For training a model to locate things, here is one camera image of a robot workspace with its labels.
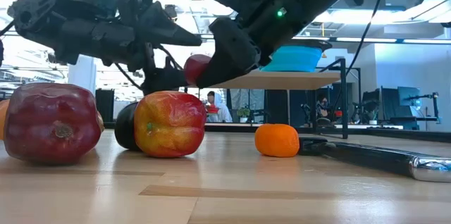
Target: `wooden table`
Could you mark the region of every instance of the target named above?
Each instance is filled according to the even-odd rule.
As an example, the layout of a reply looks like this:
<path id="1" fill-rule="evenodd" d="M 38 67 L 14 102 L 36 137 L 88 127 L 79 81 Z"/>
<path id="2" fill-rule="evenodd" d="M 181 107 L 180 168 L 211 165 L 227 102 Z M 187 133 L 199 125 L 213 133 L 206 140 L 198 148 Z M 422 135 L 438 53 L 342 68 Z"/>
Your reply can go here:
<path id="1" fill-rule="evenodd" d="M 211 86 L 224 89 L 304 89 L 317 90 L 340 80 L 339 73 L 252 72 Z"/>
<path id="2" fill-rule="evenodd" d="M 347 142 L 451 154 L 445 143 Z M 155 159 L 124 151 L 107 130 L 68 167 L 23 163 L 0 142 L 5 224 L 450 223 L 450 188 L 321 157 L 261 156 L 244 133 L 207 133 L 195 154 Z"/>

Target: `green led light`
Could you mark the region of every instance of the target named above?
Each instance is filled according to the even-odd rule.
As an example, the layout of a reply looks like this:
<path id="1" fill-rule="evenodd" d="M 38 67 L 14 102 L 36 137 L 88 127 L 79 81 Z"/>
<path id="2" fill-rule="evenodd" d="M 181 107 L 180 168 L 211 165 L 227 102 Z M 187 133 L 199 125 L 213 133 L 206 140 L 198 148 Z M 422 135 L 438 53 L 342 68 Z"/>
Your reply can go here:
<path id="1" fill-rule="evenodd" d="M 287 13 L 287 10 L 285 8 L 281 8 L 277 11 L 277 18 L 282 18 Z"/>

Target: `red bell pepper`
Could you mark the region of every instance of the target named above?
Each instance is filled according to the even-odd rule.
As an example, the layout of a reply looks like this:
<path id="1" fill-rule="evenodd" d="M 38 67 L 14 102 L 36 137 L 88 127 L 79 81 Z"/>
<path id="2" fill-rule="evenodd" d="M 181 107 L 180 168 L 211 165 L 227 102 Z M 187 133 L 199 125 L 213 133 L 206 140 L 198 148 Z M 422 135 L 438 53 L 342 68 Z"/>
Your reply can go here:
<path id="1" fill-rule="evenodd" d="M 17 88 L 5 122 L 12 157 L 38 163 L 77 162 L 99 141 L 95 98 L 75 85 L 32 83 Z"/>
<path id="2" fill-rule="evenodd" d="M 147 95 L 135 110 L 135 140 L 153 157 L 194 153 L 204 139 L 206 111 L 195 96 L 163 91 Z"/>

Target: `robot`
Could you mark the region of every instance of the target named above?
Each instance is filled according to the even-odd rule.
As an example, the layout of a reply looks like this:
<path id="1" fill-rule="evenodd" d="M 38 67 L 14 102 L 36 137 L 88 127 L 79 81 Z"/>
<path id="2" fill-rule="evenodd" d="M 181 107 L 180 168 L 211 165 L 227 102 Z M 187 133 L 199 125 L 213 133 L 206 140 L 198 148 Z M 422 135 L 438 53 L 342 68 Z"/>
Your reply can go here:
<path id="1" fill-rule="evenodd" d="M 215 53 L 196 80 L 199 88 L 267 65 L 274 51 L 337 0 L 215 1 L 235 10 L 237 17 L 220 17 L 210 24 Z M 143 69 L 144 94 L 187 86 L 183 69 L 171 56 L 164 68 L 155 66 L 154 49 L 167 53 L 162 44 L 202 43 L 154 0 L 17 0 L 8 14 L 20 36 L 51 47 L 58 61 L 75 64 L 84 54 L 100 58 L 106 66 L 122 63 L 130 72 Z"/>

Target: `shelf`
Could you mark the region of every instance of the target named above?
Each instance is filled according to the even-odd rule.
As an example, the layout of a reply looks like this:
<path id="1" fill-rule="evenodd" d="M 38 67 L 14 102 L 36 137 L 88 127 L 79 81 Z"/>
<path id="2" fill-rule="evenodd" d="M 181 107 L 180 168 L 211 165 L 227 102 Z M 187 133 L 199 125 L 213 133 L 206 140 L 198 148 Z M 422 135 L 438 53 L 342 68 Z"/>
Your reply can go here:
<path id="1" fill-rule="evenodd" d="M 261 72 L 211 86 L 224 89 L 303 89 L 315 90 L 340 80 L 339 73 Z"/>

